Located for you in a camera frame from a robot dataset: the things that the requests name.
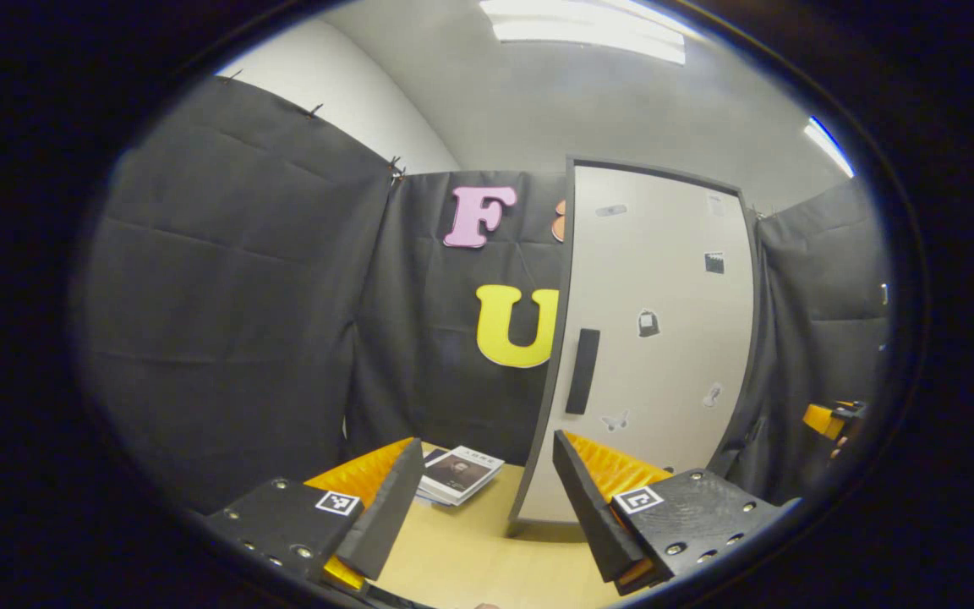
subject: table surface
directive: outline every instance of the table surface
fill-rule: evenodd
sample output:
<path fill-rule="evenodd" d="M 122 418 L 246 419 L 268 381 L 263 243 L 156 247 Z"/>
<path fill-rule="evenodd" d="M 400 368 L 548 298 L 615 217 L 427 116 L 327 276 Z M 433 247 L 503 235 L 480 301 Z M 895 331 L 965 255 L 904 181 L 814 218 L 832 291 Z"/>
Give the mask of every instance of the table surface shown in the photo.
<path fill-rule="evenodd" d="M 433 446 L 423 443 L 424 453 Z M 375 586 L 437 609 L 583 609 L 619 601 L 577 527 L 523 524 L 507 537 L 525 468 L 503 465 L 457 507 L 416 498 Z"/>

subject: yellow letter u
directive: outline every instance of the yellow letter u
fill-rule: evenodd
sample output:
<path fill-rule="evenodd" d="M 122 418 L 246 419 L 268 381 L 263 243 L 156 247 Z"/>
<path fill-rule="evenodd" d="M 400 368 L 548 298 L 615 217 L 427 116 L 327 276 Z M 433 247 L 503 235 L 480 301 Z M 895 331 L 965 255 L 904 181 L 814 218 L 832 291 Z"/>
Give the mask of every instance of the yellow letter u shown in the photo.
<path fill-rule="evenodd" d="M 484 285 L 476 290 L 479 298 L 479 326 L 476 344 L 490 361 L 515 369 L 530 369 L 551 358 L 555 317 L 558 315 L 558 290 L 537 289 L 533 302 L 540 305 L 536 340 L 528 347 L 510 343 L 510 316 L 521 300 L 521 290 L 507 285 Z"/>

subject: stack of papers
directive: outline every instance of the stack of papers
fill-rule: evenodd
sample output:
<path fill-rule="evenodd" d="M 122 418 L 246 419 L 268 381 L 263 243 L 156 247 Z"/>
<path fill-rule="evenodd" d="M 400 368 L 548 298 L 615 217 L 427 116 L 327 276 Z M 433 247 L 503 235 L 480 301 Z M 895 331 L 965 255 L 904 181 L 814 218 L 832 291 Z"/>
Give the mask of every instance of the stack of papers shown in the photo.
<path fill-rule="evenodd" d="M 416 494 L 441 505 L 461 505 L 490 482 L 503 463 L 468 447 L 435 450 L 426 456 L 426 470 Z"/>

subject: black door handle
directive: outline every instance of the black door handle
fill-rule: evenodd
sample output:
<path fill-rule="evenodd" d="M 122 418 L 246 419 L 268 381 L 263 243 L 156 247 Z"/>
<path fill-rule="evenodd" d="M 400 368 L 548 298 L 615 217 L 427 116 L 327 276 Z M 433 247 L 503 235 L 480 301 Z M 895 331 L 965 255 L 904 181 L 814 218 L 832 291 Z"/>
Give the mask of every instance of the black door handle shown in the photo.
<path fill-rule="evenodd" d="M 581 328 L 577 338 L 577 361 L 573 362 L 573 379 L 566 398 L 566 413 L 584 414 L 588 405 L 588 391 L 592 389 L 592 373 L 596 370 L 599 351 L 599 329 Z"/>

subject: door frame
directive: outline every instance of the door frame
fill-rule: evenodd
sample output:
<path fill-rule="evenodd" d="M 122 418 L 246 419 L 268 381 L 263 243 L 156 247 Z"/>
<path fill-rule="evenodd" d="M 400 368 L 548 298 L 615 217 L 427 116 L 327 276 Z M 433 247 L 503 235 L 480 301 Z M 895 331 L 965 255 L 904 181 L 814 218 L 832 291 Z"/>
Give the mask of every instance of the door frame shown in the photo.
<path fill-rule="evenodd" d="M 669 180 L 674 180 L 676 182 L 684 182 L 684 184 L 693 184 L 696 186 L 703 186 L 703 188 L 718 190 L 724 194 L 728 194 L 736 197 L 739 200 L 739 207 L 742 211 L 742 221 L 746 224 L 747 228 L 747 240 L 750 242 L 750 259 L 751 267 L 753 272 L 753 319 L 751 320 L 750 326 L 750 348 L 747 352 L 747 367 L 742 373 L 742 384 L 741 389 L 739 389 L 739 397 L 735 401 L 735 406 L 733 408 L 733 415 L 731 420 L 728 420 L 727 427 L 724 429 L 725 434 L 734 427 L 735 415 L 738 413 L 739 403 L 743 400 L 743 394 L 745 394 L 747 386 L 750 384 L 750 376 L 753 370 L 753 361 L 755 352 L 758 350 L 758 316 L 760 315 L 760 310 L 758 309 L 758 302 L 760 302 L 760 290 L 761 290 L 761 269 L 758 267 L 758 246 L 757 240 L 754 236 L 754 223 L 757 221 L 757 215 L 752 208 L 747 207 L 746 200 L 742 198 L 742 189 L 738 186 L 731 184 L 726 184 L 725 182 L 719 182 L 712 180 L 711 178 L 704 178 L 701 176 L 696 176 L 693 173 L 685 173 L 685 171 L 677 171 L 674 169 L 665 169 L 664 167 L 656 167 L 653 165 L 642 165 L 642 163 L 636 162 L 620 162 L 611 161 L 610 159 L 579 156 L 579 155 L 566 155 L 566 201 L 572 206 L 575 196 L 573 196 L 573 190 L 575 190 L 575 177 L 577 167 L 596 167 L 600 169 L 614 169 L 616 171 L 629 171 L 629 173 L 641 173 L 645 176 L 654 176 L 657 178 L 668 178 Z M 540 401 L 540 412 L 538 419 L 536 419 L 536 432 L 533 434 L 533 446 L 528 454 L 528 462 L 525 463 L 524 475 L 521 478 L 521 485 L 517 487 L 517 497 L 514 497 L 513 508 L 510 510 L 510 523 L 511 524 L 553 524 L 558 525 L 553 520 L 537 520 L 530 518 L 519 518 L 517 514 L 521 512 L 521 506 L 525 503 L 525 495 L 528 494 L 528 487 L 533 481 L 533 474 L 536 473 L 536 463 L 540 458 L 540 448 L 544 445 L 544 435 L 546 433 L 546 428 L 548 428 L 548 415 L 551 413 L 551 405 L 554 403 L 555 386 L 558 382 L 558 354 L 561 354 L 561 344 L 565 338 L 566 329 L 566 311 L 569 308 L 569 282 L 571 281 L 572 274 L 572 262 L 573 262 L 573 238 L 572 236 L 576 234 L 575 230 L 575 215 L 566 216 L 566 234 L 563 239 L 563 272 L 561 273 L 560 286 L 558 286 L 558 310 L 557 317 L 555 318 L 555 334 L 554 342 L 551 346 L 552 358 L 548 359 L 548 374 L 546 374 L 546 381 L 544 382 L 544 396 Z M 716 459 L 716 454 L 719 454 L 720 447 L 723 446 L 723 440 L 720 440 L 720 445 L 716 448 L 714 455 L 711 459 Z"/>

